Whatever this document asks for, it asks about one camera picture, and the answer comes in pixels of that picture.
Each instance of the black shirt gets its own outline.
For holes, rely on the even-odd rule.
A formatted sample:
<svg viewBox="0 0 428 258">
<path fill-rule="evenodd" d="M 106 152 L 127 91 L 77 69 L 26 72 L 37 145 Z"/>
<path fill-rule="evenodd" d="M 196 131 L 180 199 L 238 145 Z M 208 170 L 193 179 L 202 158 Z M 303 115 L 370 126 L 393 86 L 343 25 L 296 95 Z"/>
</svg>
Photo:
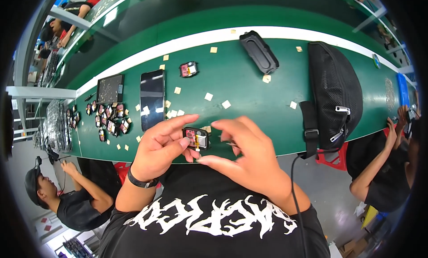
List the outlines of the black shirt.
<svg viewBox="0 0 428 258">
<path fill-rule="evenodd" d="M 66 11 L 68 11 L 68 12 L 72 13 L 72 14 L 79 15 L 80 7 L 81 7 L 82 5 L 84 5 L 84 4 L 88 5 L 90 8 L 92 8 L 92 7 L 93 7 L 93 5 L 92 5 L 92 4 L 90 4 L 90 3 L 88 3 L 88 2 L 69 2 L 69 3 L 64 7 L 64 10 L 66 10 Z M 62 27 L 65 31 L 69 31 L 69 30 L 70 30 L 70 28 L 72 27 L 72 24 L 67 23 L 67 22 L 65 22 L 65 21 L 61 21 L 61 27 Z"/>
<path fill-rule="evenodd" d="M 91 205 L 93 197 L 82 188 L 60 196 L 56 216 L 68 228 L 76 231 L 89 231 L 104 224 L 110 217 L 113 206 L 100 214 Z"/>
<path fill-rule="evenodd" d="M 173 165 L 160 178 L 160 198 L 141 212 L 116 209 L 100 258 L 125 257 L 330 257 L 311 206 L 288 216 L 261 194 L 203 165 Z"/>
<path fill-rule="evenodd" d="M 348 143 L 346 166 L 352 180 L 356 179 L 383 150 L 386 140 L 385 133 L 380 131 Z M 391 151 L 387 161 L 368 187 L 364 203 L 380 212 L 388 213 L 397 210 L 409 196 L 410 187 L 404 167 L 404 163 L 408 161 L 408 155 L 403 148 L 404 146 L 400 145 L 397 150 Z"/>
</svg>

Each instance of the phone screen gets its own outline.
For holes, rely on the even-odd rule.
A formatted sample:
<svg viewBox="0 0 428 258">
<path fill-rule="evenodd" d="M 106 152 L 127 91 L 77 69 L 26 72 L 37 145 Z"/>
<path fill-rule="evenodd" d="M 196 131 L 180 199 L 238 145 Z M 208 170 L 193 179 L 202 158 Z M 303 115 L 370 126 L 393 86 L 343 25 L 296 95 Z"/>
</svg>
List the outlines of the phone screen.
<svg viewBox="0 0 428 258">
<path fill-rule="evenodd" d="M 140 115 L 143 131 L 147 131 L 149 128 L 165 120 L 164 73 L 164 70 L 156 70 L 141 74 Z"/>
</svg>

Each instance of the buckle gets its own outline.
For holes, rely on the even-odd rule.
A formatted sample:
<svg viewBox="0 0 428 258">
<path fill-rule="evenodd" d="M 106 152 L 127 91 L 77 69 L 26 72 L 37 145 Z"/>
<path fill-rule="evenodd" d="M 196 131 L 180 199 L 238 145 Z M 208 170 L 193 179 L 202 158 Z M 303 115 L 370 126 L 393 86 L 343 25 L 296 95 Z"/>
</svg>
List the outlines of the buckle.
<svg viewBox="0 0 428 258">
<path fill-rule="evenodd" d="M 318 129 L 309 129 L 309 130 L 306 130 L 305 131 L 305 137 L 307 136 L 307 133 L 308 132 L 316 132 L 317 133 L 317 135 L 319 135 L 320 134 L 320 132 L 318 131 Z"/>
</svg>

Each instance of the black wristband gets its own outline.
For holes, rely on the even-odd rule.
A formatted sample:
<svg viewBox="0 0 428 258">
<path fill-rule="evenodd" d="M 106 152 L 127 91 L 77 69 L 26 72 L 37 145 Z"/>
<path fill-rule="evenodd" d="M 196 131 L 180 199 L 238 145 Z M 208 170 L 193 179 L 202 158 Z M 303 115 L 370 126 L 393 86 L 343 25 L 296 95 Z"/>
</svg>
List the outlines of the black wristband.
<svg viewBox="0 0 428 258">
<path fill-rule="evenodd" d="M 157 178 L 153 179 L 151 182 L 139 181 L 135 179 L 135 177 L 131 174 L 131 168 L 129 168 L 128 170 L 128 179 L 134 186 L 142 187 L 142 188 L 149 188 L 149 187 L 156 186 L 159 182 L 159 179 Z"/>
</svg>

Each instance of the zipper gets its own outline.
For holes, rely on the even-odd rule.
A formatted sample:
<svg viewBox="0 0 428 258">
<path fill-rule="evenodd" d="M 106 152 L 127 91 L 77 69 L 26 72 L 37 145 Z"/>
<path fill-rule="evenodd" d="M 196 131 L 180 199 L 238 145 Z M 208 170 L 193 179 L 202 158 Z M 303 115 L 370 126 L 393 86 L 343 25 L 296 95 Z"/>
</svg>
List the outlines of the zipper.
<svg viewBox="0 0 428 258">
<path fill-rule="evenodd" d="M 346 112 L 347 115 L 350 115 L 350 109 L 348 107 L 345 107 L 345 106 L 337 105 L 336 111 L 337 112 Z"/>
<path fill-rule="evenodd" d="M 318 45 L 319 46 L 321 46 L 328 54 L 330 54 L 330 57 L 331 57 L 331 59 L 333 60 L 333 63 L 335 64 L 334 65 L 334 69 L 336 70 L 336 73 L 337 73 L 337 75 L 339 75 L 340 74 L 340 76 L 343 76 L 342 75 L 342 73 L 339 73 L 339 71 L 337 70 L 337 67 L 336 67 L 336 63 L 337 63 L 337 60 L 336 60 L 336 58 L 334 57 L 334 55 L 333 55 L 333 53 L 330 51 L 330 49 L 328 49 L 327 47 L 325 47 L 323 44 L 321 44 L 321 43 L 318 43 Z M 340 87 L 342 88 L 342 90 L 345 90 L 345 87 L 344 87 L 344 85 L 343 85 L 343 82 L 342 82 L 342 80 L 339 80 L 339 84 L 340 84 Z M 346 92 L 344 92 L 343 93 L 343 95 L 342 95 L 342 105 L 348 105 L 348 103 L 346 103 L 347 101 L 348 101 L 349 99 L 348 99 L 348 96 L 346 95 Z M 346 120 L 348 119 L 348 115 L 350 115 L 350 109 L 349 108 L 346 108 L 346 111 L 345 111 L 346 113 L 347 113 L 347 115 L 345 115 L 346 117 L 343 119 L 343 121 L 342 121 L 342 125 L 341 125 L 341 127 L 340 127 L 340 129 L 339 129 L 339 132 L 337 133 L 337 134 L 335 134 L 332 138 L 330 138 L 330 141 L 331 142 L 334 142 L 334 141 L 336 141 L 342 134 L 343 134 L 343 127 L 345 126 L 345 124 L 346 124 Z"/>
<path fill-rule="evenodd" d="M 335 134 L 332 138 L 330 138 L 330 142 L 336 141 L 339 137 L 341 137 L 343 134 L 343 128 L 340 129 L 340 131 Z"/>
</svg>

